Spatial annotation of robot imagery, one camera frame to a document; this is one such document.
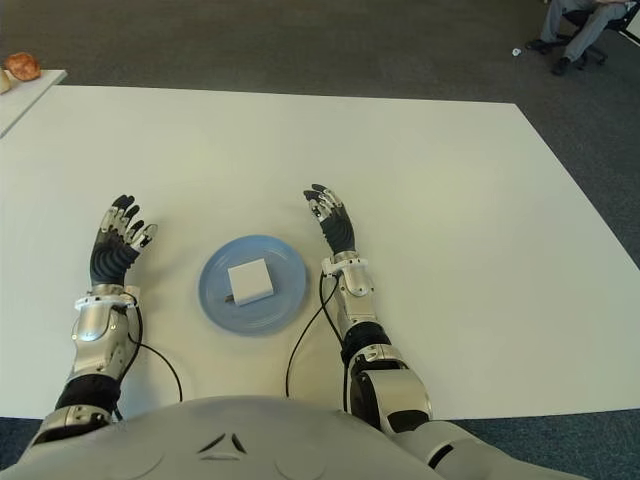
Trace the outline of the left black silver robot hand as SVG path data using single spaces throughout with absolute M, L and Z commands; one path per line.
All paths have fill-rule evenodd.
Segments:
M 133 222 L 140 206 L 132 195 L 120 195 L 106 210 L 89 260 L 92 287 L 125 284 L 128 270 L 153 241 L 158 226 Z

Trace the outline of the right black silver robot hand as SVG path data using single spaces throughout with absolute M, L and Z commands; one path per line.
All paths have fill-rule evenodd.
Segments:
M 355 232 L 344 203 L 328 187 L 312 184 L 303 191 L 309 209 L 320 225 L 334 255 L 356 250 Z

